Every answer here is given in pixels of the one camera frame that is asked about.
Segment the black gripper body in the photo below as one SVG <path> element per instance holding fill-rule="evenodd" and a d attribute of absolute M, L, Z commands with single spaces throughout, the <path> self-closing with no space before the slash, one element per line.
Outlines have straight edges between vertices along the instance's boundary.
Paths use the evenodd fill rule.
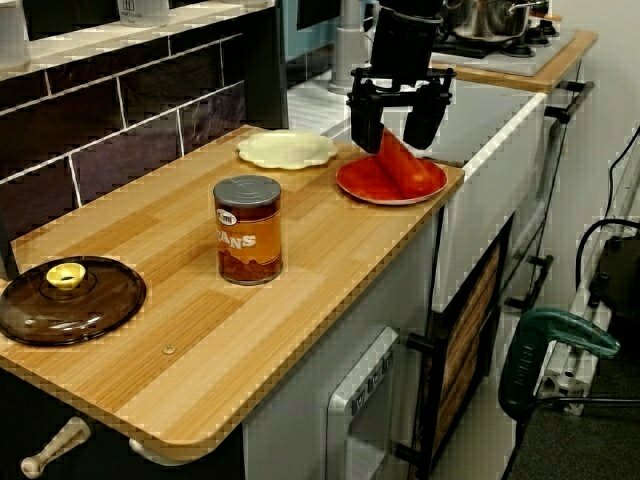
<path fill-rule="evenodd" d="M 351 72 L 351 108 L 412 106 L 446 108 L 452 95 L 452 69 L 429 67 L 440 19 L 381 19 L 370 65 Z"/>

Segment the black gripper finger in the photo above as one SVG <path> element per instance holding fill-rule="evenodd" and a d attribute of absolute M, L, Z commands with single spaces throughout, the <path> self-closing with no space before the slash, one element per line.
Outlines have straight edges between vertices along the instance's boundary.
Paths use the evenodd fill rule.
<path fill-rule="evenodd" d="M 416 149 L 427 149 L 434 141 L 446 110 L 446 97 L 427 93 L 416 97 L 408 113 L 403 140 Z"/>
<path fill-rule="evenodd" d="M 378 153 L 384 126 L 381 117 L 384 102 L 380 97 L 350 98 L 351 138 L 367 153 Z"/>

